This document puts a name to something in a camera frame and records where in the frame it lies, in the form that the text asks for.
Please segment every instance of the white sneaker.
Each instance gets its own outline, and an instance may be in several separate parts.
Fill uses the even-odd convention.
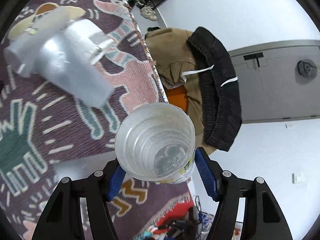
[[[137,1],[137,5],[138,6],[143,6],[144,4],[139,0],[139,1]]]
[[[151,8],[150,6],[148,6],[148,5],[146,5],[146,6],[144,6],[144,7],[142,7],[142,8],[140,9],[140,12],[143,12],[143,11],[145,11],[145,10],[152,10],[152,8]]]
[[[143,10],[143,8],[141,9],[141,16],[149,19],[150,21],[153,21],[155,22],[157,20],[157,17],[156,17],[156,13],[150,8],[150,7],[147,7]]]

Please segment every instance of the sneaker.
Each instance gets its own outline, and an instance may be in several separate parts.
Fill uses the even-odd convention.
[[[144,7],[145,9],[143,10],[143,8],[141,9],[142,12],[140,13],[141,16],[149,19],[150,21],[153,21],[155,22],[157,20],[157,17],[156,17],[156,13],[149,7],[149,8],[146,8]]]
[[[136,0],[128,0],[128,4],[131,8],[135,6],[136,2],[137,2]]]
[[[152,10],[152,8],[151,8],[150,6],[148,6],[148,5],[146,5],[146,6],[144,6],[144,7],[142,7],[142,8],[140,9],[140,12],[143,12],[143,11],[145,11],[145,10]]]
[[[144,6],[144,3],[142,3],[142,1],[139,0],[139,1],[137,1],[137,5],[138,5],[139,7],[142,7],[142,6]]]

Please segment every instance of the black shoe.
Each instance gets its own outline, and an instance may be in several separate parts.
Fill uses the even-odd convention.
[[[153,31],[156,31],[156,30],[161,30],[160,27],[149,27],[148,28],[148,32],[153,32]]]
[[[131,8],[133,8],[136,5],[136,0],[128,0],[128,4]]]

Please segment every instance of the cable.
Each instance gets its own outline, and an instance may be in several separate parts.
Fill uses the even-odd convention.
[[[200,233],[199,233],[198,227],[197,227],[197,230],[196,230],[196,239],[197,239],[197,240],[201,240],[201,233],[202,233],[202,230],[203,230],[203,223],[202,223],[201,203],[200,203],[200,198],[199,198],[198,195],[197,195],[196,198],[195,198],[195,202],[196,202],[196,207],[197,207],[197,210],[198,210],[199,222],[201,223]]]

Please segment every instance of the patterned blanket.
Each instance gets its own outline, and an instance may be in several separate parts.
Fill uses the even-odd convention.
[[[42,15],[67,6],[71,18],[94,22],[114,40],[95,65],[115,87],[98,110],[38,75],[16,75],[3,49]],[[57,185],[53,164],[114,150],[125,117],[140,105],[163,102],[158,76],[125,0],[31,0],[0,45],[0,206],[25,240],[31,240],[41,212]],[[126,180],[109,204],[121,240],[132,239],[177,202],[190,202],[186,183],[165,185]],[[85,206],[86,239],[92,239]]]

